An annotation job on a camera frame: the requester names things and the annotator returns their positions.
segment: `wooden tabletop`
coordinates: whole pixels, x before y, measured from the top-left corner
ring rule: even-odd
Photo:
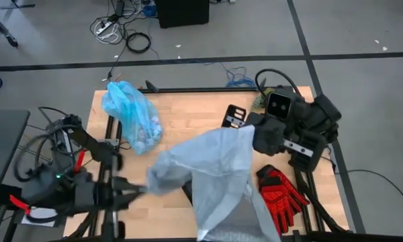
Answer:
[[[309,87],[299,87],[307,102],[314,98]],[[106,91],[96,91],[89,115],[87,132],[94,138],[104,138],[108,115],[101,109],[101,98]],[[133,150],[120,149],[124,158],[124,168],[119,176],[126,177],[129,182],[144,184],[146,168],[152,166],[161,151],[170,149],[176,144],[189,140],[208,130],[221,126],[225,111],[230,104],[249,110],[256,98],[255,92],[216,92],[216,93],[153,93],[146,97],[159,111],[164,134],[156,149],[138,156]],[[294,171],[288,165],[289,155],[278,154],[273,157],[254,151],[252,174],[256,183],[255,172],[266,164],[272,164],[281,170],[295,183]],[[97,177],[99,163],[90,162],[87,170]],[[347,218],[337,188],[331,164],[321,159],[313,173],[318,192],[318,199],[339,226],[348,229]],[[316,230],[313,207],[309,205],[312,228]],[[70,235],[83,221],[86,214],[78,214],[66,222],[64,235]],[[131,203],[128,210],[120,211],[118,218],[126,224],[126,238],[180,238],[197,237],[197,227],[193,208],[182,190],[175,190],[164,196],[145,195]],[[289,234],[298,229],[305,233],[302,214],[294,216],[295,226]]]

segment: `red glove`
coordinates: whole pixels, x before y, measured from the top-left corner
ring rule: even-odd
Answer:
[[[257,172],[259,190],[266,202],[278,233],[288,232],[294,226],[293,216],[302,211],[302,205],[309,201],[299,194],[288,178],[274,168],[266,165]]]

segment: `concrete floor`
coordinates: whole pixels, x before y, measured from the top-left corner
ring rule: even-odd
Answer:
[[[36,7],[8,12],[5,25],[17,38],[19,48],[10,47],[0,37],[0,67],[111,62],[123,48],[98,43],[88,30],[96,17],[106,14],[107,0],[26,3],[36,3]],[[310,54],[403,52],[403,0],[294,0],[294,5]],[[0,10],[0,19],[5,14]],[[152,47],[161,58],[304,54],[287,1],[238,0],[235,5],[211,5],[210,22],[202,26],[160,29],[156,19],[139,20],[131,26],[146,32],[149,24]],[[125,51],[120,59],[145,60],[156,60],[156,55]],[[263,68],[280,69],[298,85],[311,86],[315,93],[304,58],[225,65],[244,66],[249,77]],[[379,172],[403,191],[403,57],[314,60],[314,67],[323,92],[343,114],[339,142],[347,169]],[[108,71],[102,67],[0,72],[5,81],[0,89],[0,108],[30,110],[29,123],[37,126],[46,125],[37,106],[53,106],[86,122],[93,92],[105,88],[101,79]],[[117,67],[114,74],[118,73],[134,85],[147,79],[159,87],[223,87],[227,83],[219,64]],[[285,84],[279,77],[268,78],[268,84]],[[26,130],[29,136],[35,132]],[[403,235],[400,194],[378,176],[350,173],[349,177],[365,231]],[[5,183],[15,183],[10,173]],[[347,214],[352,226],[349,210]],[[45,241],[39,233],[56,239],[62,229],[19,226],[14,241]]]

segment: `white cable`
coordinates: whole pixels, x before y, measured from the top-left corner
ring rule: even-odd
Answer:
[[[97,26],[101,23],[101,21],[99,21],[98,23],[96,23],[96,25],[94,26],[94,35],[95,38],[102,44],[109,44],[109,43],[114,43],[116,41],[118,41],[120,39],[120,36],[116,33],[118,30],[119,25],[118,24],[114,24],[114,26],[112,27],[112,31],[104,36],[99,36],[97,35]],[[115,36],[115,39],[112,41],[108,41],[105,42],[106,39]]]
[[[138,13],[140,13],[140,11],[142,11],[142,0],[139,0],[139,9],[138,9],[137,12],[133,12],[133,13],[124,13],[123,15],[129,16],[129,15],[133,15],[133,14],[138,14]]]

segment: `desk leg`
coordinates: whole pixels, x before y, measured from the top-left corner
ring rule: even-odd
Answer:
[[[13,212],[11,220],[9,222],[9,226],[6,230],[5,237],[3,238],[3,242],[12,242],[13,236],[15,235],[15,231],[18,226],[17,216],[18,212],[17,211]]]
[[[0,33],[2,33],[9,44],[11,44],[13,47],[18,47],[18,42],[16,39],[9,33],[9,30],[3,25],[3,23],[0,21]]]

